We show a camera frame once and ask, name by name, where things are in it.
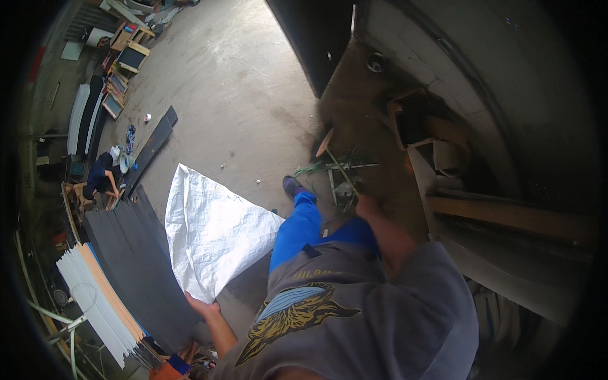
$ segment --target purple shoe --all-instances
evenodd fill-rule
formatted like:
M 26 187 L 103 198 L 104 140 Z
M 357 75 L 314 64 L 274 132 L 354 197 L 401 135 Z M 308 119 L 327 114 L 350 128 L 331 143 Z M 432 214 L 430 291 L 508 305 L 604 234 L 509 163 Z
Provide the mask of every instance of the purple shoe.
M 285 190 L 285 193 L 291 199 L 293 199 L 297 194 L 301 192 L 308 192 L 308 190 L 304 186 L 302 186 L 300 181 L 298 181 L 296 178 L 293 178 L 292 176 L 283 177 L 283 190 Z

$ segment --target blue trousers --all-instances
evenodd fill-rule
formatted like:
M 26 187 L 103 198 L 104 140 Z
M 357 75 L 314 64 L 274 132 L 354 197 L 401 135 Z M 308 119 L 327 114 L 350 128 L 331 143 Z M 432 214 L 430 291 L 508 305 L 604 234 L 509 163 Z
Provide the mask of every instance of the blue trousers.
M 361 244 L 380 257 L 370 225 L 357 216 L 326 238 L 319 238 L 320 230 L 321 215 L 314 204 L 314 195 L 309 192 L 296 194 L 294 210 L 278 229 L 268 273 L 272 273 L 277 266 L 297 255 L 307 243 L 312 246 L 327 241 Z

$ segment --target white bag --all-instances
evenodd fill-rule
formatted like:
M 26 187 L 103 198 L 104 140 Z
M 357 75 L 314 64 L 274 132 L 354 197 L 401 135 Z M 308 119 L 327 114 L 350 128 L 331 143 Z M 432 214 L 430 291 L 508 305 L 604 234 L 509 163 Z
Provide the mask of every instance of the white bag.
M 165 230 L 180 287 L 211 303 L 231 279 L 270 252 L 284 221 L 179 164 Z

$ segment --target navy shirt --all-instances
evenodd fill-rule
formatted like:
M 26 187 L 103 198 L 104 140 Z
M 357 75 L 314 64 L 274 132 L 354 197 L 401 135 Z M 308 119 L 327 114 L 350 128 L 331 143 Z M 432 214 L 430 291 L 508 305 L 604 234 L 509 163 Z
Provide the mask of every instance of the navy shirt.
M 112 156 L 109 153 L 103 153 L 97 161 L 89 169 L 89 176 L 86 179 L 86 185 L 91 190 L 104 192 L 108 186 L 106 170 L 112 167 Z

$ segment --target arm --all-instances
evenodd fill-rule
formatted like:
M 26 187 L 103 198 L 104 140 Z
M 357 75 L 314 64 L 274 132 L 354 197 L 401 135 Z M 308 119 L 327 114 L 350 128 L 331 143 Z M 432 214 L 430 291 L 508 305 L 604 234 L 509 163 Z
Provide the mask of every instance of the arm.
M 401 270 L 406 257 L 416 249 L 416 242 L 403 227 L 382 215 L 371 196 L 360 194 L 356 211 L 360 218 L 369 223 L 378 242 L 382 259 L 386 261 L 393 275 L 396 275 Z
M 120 198 L 118 189 L 116 188 L 116 182 L 114 181 L 114 175 L 112 174 L 112 172 L 109 170 L 106 170 L 106 177 L 108 177 L 110 179 L 110 183 L 112 184 L 112 190 L 114 190 L 114 196 L 116 198 Z
M 205 318 L 209 330 L 211 330 L 211 338 L 215 349 L 218 352 L 218 357 L 222 359 L 226 352 L 237 344 L 237 337 L 228 326 L 228 322 L 224 319 L 222 312 L 219 309 L 219 303 L 216 301 L 209 305 L 203 301 L 193 298 L 190 293 L 185 292 L 186 299 L 192 308 Z

